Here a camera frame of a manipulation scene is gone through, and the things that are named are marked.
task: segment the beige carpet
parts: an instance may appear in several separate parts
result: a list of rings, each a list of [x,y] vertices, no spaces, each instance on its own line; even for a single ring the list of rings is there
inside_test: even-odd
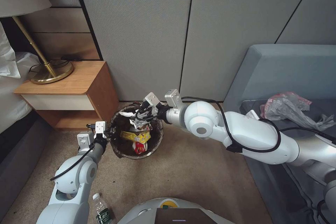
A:
[[[53,132],[32,175],[1,222],[35,223],[48,204],[57,168],[76,155],[77,132]],[[117,158],[107,146],[90,193],[100,192],[120,220],[134,205],[157,197],[195,202],[234,223],[272,223],[240,154],[164,124],[164,139],[150,157]]]

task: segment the plastic bag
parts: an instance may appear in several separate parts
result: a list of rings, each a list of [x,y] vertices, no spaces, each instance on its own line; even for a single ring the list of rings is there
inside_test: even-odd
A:
[[[311,103],[293,92],[280,93],[269,98],[265,105],[260,106],[260,116],[273,121],[289,119],[301,127],[319,131],[336,124],[334,115],[327,117],[322,114],[318,122],[306,116],[302,111],[309,111]]]

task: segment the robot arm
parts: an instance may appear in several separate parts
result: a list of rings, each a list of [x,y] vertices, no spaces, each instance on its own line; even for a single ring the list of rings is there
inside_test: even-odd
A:
[[[231,140],[233,138],[246,148],[260,151],[250,151],[243,148],[241,153],[244,156],[264,163],[293,162],[299,155],[299,146],[296,141],[282,133],[279,133],[281,142],[278,148],[267,152],[279,140],[278,133],[272,125],[236,112],[225,112],[230,129],[228,132],[224,125],[222,112],[216,110],[211,104],[205,101],[196,101],[188,106],[182,102],[177,89],[169,90],[165,99],[168,106],[161,104],[156,95],[150,93],[145,97],[142,109],[152,109],[152,116],[158,116],[167,123],[184,128],[197,137],[220,141],[227,148],[233,144]]]
[[[265,122],[236,112],[225,112],[224,115],[230,129],[228,132],[224,125],[222,111],[216,110],[207,102],[196,101],[188,106],[182,102],[178,90],[173,89],[165,95],[169,106],[167,109],[155,97],[153,93],[150,93],[144,99],[145,107],[148,104],[155,107],[152,109],[152,112],[155,111],[154,115],[158,115],[167,123],[188,130],[197,137],[220,141],[227,149],[233,144],[229,134],[240,145],[253,150],[269,150],[277,144],[277,131],[272,125]],[[331,139],[319,135],[293,139],[280,132],[280,136],[281,142],[273,151],[258,152],[242,148],[240,153],[271,165],[286,162],[293,166],[302,167],[315,181],[325,186],[325,202],[329,210],[336,216],[335,143]]]
[[[56,171],[49,204],[40,214],[37,224],[87,223],[91,184],[107,144],[105,127],[106,122],[98,121],[95,136],[92,131],[77,135],[78,154],[67,159]]]

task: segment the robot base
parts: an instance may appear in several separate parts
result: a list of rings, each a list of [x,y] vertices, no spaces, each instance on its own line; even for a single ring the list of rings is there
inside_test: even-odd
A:
[[[232,223],[190,201],[177,198],[155,198],[133,207],[118,224],[163,224],[172,221],[203,224]]]

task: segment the brass lamp base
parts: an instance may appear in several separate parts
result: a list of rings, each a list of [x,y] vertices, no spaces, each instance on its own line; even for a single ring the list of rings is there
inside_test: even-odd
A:
[[[27,78],[35,84],[47,84],[64,79],[71,74],[73,70],[74,66],[70,61],[59,59],[32,68]]]

